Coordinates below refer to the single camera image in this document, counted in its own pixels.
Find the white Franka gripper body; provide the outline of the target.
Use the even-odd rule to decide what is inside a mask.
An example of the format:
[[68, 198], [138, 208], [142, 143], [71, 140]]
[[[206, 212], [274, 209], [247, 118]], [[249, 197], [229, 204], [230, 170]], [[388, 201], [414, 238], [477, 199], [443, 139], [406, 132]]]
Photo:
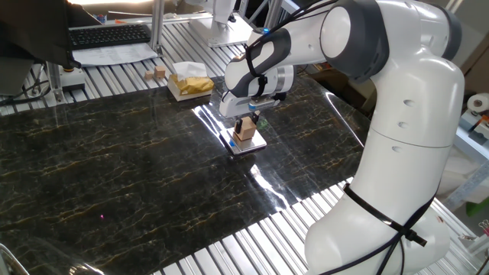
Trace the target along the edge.
[[286, 95], [286, 93], [239, 98], [230, 92], [227, 92], [221, 99], [219, 111], [226, 118], [232, 118], [267, 108], [273, 108], [283, 101], [281, 98], [282, 95]]

